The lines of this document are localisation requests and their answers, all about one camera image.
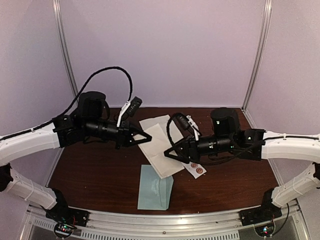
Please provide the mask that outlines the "light blue envelope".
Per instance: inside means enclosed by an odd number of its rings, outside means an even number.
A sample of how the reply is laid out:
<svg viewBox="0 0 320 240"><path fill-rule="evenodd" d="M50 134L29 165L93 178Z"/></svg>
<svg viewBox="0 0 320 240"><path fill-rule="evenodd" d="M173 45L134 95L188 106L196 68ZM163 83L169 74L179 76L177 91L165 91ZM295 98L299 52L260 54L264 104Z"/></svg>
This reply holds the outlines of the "light blue envelope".
<svg viewBox="0 0 320 240"><path fill-rule="evenodd" d="M141 165L137 209L168 210L173 184L172 176L160 178L151 165Z"/></svg>

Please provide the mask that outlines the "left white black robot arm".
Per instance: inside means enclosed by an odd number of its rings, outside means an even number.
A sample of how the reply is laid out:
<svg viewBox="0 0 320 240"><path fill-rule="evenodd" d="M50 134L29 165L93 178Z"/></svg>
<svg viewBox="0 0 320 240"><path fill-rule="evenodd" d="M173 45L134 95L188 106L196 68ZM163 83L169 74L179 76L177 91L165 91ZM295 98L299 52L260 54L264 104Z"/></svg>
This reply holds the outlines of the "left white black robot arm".
<svg viewBox="0 0 320 240"><path fill-rule="evenodd" d="M63 194L57 190L39 185L15 171L10 163L44 150L66 148L78 142L86 143L90 137L105 143L113 141L115 148L131 147L152 140L152 136L129 121L122 120L124 114L130 117L140 107L142 100L135 97L121 108L118 119L103 118L103 111L110 113L106 95L98 91L80 94L77 108L69 115L63 114L51 123L0 139L0 190L10 192L26 201L39 204L61 222L72 218Z"/></svg>

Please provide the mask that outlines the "beige decorated letter paper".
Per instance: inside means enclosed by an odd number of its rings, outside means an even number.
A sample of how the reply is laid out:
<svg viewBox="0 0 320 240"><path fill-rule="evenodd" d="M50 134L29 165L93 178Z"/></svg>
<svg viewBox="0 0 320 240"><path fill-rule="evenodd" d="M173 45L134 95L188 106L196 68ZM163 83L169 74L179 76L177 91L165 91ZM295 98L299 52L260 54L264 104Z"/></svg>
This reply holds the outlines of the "beige decorated letter paper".
<svg viewBox="0 0 320 240"><path fill-rule="evenodd" d="M138 146L157 175L164 179L182 171L184 166L181 162L166 157L164 154L172 145L161 126L156 124L146 129L145 132L152 136L152 139Z"/></svg>

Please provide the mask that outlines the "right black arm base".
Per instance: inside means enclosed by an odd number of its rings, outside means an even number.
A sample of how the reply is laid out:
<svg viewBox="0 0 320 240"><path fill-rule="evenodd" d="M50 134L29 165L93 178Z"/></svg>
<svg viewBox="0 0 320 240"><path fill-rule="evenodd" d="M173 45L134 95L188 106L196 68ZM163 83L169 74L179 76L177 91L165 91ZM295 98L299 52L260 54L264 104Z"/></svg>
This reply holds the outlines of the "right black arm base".
<svg viewBox="0 0 320 240"><path fill-rule="evenodd" d="M282 216L281 207L272 203L273 188L267 190L262 198L262 203L258 207L244 209L239 212L242 226L255 225Z"/></svg>

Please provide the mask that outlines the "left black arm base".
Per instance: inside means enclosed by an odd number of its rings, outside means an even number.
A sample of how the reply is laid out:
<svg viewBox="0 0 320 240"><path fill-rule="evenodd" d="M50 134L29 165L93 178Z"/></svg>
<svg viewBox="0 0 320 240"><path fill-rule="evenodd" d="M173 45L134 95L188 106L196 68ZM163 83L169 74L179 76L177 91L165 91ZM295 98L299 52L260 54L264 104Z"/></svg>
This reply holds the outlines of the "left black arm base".
<svg viewBox="0 0 320 240"><path fill-rule="evenodd" d="M61 191L53 189L56 196L56 204L51 209L45 209L46 217L70 226L86 227L89 212L86 210L69 207Z"/></svg>

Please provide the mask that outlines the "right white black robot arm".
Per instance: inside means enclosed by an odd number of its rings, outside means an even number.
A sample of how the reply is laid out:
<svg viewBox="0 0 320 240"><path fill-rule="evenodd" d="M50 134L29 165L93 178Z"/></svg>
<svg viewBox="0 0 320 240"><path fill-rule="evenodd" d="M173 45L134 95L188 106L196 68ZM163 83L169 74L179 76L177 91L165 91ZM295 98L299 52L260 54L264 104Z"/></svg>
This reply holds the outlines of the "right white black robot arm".
<svg viewBox="0 0 320 240"><path fill-rule="evenodd" d="M171 147L164 156L181 163L216 166L235 158L244 160L288 159L310 161L302 173L266 191L262 203L242 210L243 220L271 220L293 199L320 187L320 136L276 133L265 129L241 130L238 113L220 107L210 113L213 135L203 136L191 116L175 113L167 122Z"/></svg>

